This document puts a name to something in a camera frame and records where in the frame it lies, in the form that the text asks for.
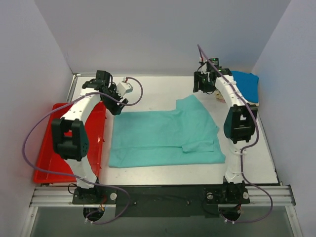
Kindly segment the teal t shirt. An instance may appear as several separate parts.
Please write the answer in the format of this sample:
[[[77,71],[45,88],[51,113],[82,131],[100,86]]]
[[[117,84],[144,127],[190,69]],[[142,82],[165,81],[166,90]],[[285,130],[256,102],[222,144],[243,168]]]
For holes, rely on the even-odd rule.
[[[194,95],[170,111],[125,112],[114,119],[109,167],[221,164],[219,127]]]

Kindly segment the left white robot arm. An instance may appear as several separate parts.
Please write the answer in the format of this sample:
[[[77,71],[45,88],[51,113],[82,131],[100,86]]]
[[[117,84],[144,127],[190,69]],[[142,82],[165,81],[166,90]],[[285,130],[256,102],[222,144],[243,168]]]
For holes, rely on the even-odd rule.
[[[110,73],[98,70],[96,78],[82,85],[79,97],[83,98],[73,103],[61,118],[52,121],[54,152],[65,160],[72,173],[77,176],[78,196],[84,196],[89,203],[97,203],[102,192],[94,185],[99,181],[88,161],[89,140],[84,125],[100,101],[112,115],[119,115],[124,108],[123,104],[128,103],[123,96],[132,90],[128,79],[124,78],[115,84]]]

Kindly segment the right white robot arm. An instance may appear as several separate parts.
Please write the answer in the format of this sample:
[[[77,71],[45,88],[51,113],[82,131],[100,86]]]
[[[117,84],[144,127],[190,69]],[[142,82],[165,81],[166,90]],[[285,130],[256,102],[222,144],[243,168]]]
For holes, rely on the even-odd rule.
[[[246,143],[251,136],[259,134],[257,125],[257,106],[251,105],[237,87],[232,72],[219,66],[218,58],[199,59],[199,67],[194,72],[193,92],[210,94],[219,92],[228,106],[223,125],[225,137],[229,140],[230,154],[226,158],[227,170],[224,182],[239,185],[244,183],[243,156]]]

